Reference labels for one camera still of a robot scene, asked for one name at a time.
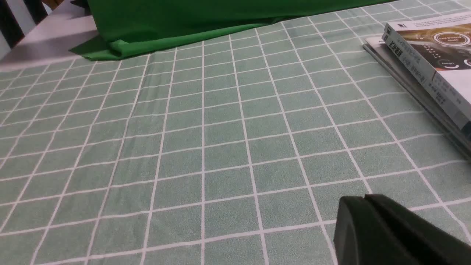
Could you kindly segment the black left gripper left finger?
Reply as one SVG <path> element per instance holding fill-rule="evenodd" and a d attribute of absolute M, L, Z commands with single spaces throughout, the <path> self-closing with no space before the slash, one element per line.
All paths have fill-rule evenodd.
<path fill-rule="evenodd" d="M 405 250 L 375 208 L 364 198 L 339 200 L 334 246 L 340 265 L 400 265 Z"/>

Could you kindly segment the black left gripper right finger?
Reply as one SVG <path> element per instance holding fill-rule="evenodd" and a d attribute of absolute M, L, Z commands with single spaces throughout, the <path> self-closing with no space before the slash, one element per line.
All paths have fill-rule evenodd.
<path fill-rule="evenodd" d="M 422 265 L 469 265 L 470 245 L 382 194 L 365 199 L 387 223 L 393 235 Z"/>

